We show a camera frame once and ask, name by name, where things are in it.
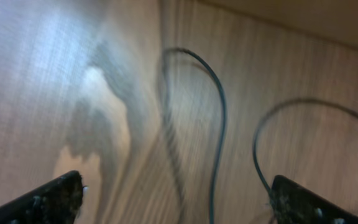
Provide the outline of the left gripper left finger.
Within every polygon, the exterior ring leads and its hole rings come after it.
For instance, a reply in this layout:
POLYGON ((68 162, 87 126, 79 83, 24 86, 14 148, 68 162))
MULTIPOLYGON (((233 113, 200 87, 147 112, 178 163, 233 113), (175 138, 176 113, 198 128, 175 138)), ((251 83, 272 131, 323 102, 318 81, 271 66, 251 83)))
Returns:
POLYGON ((1 205, 0 224, 71 224, 82 204, 82 176, 77 170, 71 170, 1 205))

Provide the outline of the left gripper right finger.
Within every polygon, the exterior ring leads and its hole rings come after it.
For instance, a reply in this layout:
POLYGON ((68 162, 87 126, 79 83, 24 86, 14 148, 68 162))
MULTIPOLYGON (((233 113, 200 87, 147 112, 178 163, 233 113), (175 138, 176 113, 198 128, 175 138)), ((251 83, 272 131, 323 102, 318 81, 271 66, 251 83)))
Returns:
POLYGON ((275 176, 271 193, 278 224, 358 224, 358 216, 283 175, 275 176))

